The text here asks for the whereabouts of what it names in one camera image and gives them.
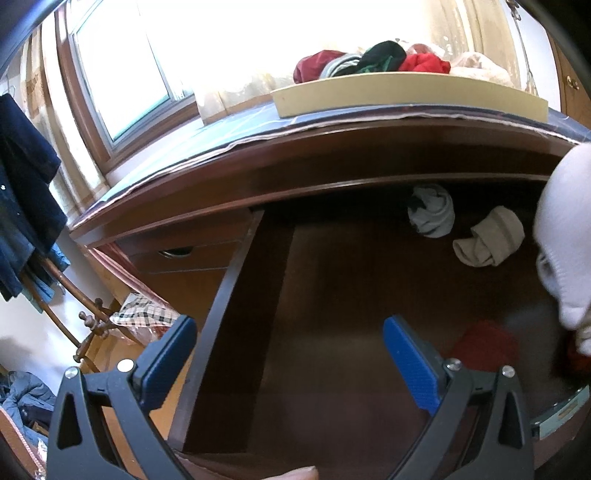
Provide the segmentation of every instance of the wooden desk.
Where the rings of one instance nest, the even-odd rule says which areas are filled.
[[[73,236],[115,242],[202,328],[173,448],[235,480],[306,465],[323,480],[381,480],[427,421],[382,345],[392,313],[443,354],[471,322],[503,324],[532,415],[573,390],[531,237],[543,182],[572,146],[465,119],[322,127],[170,173],[91,210]],[[408,224],[405,199],[426,181],[454,199],[448,237]],[[452,239],[496,205],[517,212],[526,240],[499,267],[466,267]]]

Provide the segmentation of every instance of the blue desk mat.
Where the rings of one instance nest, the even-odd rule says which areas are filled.
[[[280,118],[273,102],[229,115],[217,122],[195,130],[178,146],[165,153],[155,155],[142,166],[123,178],[107,194],[91,207],[96,210],[106,202],[123,196],[130,187],[143,184],[165,174],[171,167],[182,168],[183,163],[220,149],[224,153],[234,146],[250,141],[265,140],[287,135],[290,131],[301,131],[302,127],[315,128],[327,124],[351,123],[380,119],[408,118],[462,118],[481,121],[509,122],[518,127],[535,128],[542,132],[563,135],[576,142],[591,140],[591,131],[556,110],[549,109],[548,123],[537,122],[510,113],[482,108],[455,105],[378,105],[361,106],[307,113],[291,118]]]

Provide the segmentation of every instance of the brass knob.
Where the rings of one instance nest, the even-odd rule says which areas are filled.
[[[575,90],[580,89],[579,83],[574,78],[572,78],[570,75],[566,76],[566,83],[568,84],[569,87],[571,87]]]

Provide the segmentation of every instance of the screw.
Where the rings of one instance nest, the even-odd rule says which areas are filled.
[[[501,372],[503,373],[503,375],[505,375],[507,378],[513,378],[515,376],[515,368],[513,368],[510,365],[505,365],[502,369]]]
[[[117,364],[117,370],[120,372],[129,372],[134,365],[134,361],[131,358],[125,358]]]
[[[445,366],[448,370],[451,370],[452,372],[459,372],[462,368],[462,362],[457,358],[449,358],[447,359]]]
[[[64,375],[66,376],[66,378],[74,378],[76,375],[78,375],[78,368],[70,367],[68,370],[66,370]]]

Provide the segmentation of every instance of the red clothing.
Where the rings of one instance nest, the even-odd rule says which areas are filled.
[[[569,342],[566,350],[566,370],[576,377],[588,377],[591,375],[591,357],[578,353],[574,332],[569,333]]]
[[[345,55],[337,50],[322,50],[301,59],[294,70],[294,82],[304,83],[318,80],[326,64]]]
[[[452,66],[433,53],[415,53],[407,55],[400,65],[399,72],[449,73]]]
[[[448,357],[459,358],[472,370],[496,372],[517,363],[519,343],[496,323],[480,320],[468,327]]]

